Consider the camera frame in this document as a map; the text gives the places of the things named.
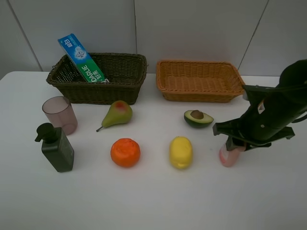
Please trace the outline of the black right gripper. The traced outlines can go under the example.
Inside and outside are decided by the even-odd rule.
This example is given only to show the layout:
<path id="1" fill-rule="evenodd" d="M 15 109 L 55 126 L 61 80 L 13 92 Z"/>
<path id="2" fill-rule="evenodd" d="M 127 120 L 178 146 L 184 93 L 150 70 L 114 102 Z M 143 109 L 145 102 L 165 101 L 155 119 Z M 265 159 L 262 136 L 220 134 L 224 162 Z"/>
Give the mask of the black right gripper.
<path id="1" fill-rule="evenodd" d="M 307 86 L 263 87 L 244 85 L 250 107 L 240 117 L 226 122 L 215 123 L 215 136 L 227 135 L 226 150 L 242 147 L 240 132 L 248 139 L 265 141 L 285 128 L 289 123 L 299 123 L 307 118 Z M 245 151 L 269 148 L 272 143 L 244 143 Z"/>

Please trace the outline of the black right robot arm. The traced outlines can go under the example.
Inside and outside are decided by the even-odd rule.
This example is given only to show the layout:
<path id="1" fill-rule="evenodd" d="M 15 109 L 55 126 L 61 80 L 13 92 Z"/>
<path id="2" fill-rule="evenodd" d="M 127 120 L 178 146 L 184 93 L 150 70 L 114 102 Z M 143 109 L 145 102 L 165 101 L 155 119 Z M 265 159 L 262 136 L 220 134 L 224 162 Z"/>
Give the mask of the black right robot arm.
<path id="1" fill-rule="evenodd" d="M 215 123 L 214 135 L 225 134 L 227 151 L 268 148 L 272 142 L 295 136 L 290 123 L 304 121 L 307 111 L 307 61 L 286 67 L 276 87 L 244 85 L 250 103 L 237 119 Z"/>

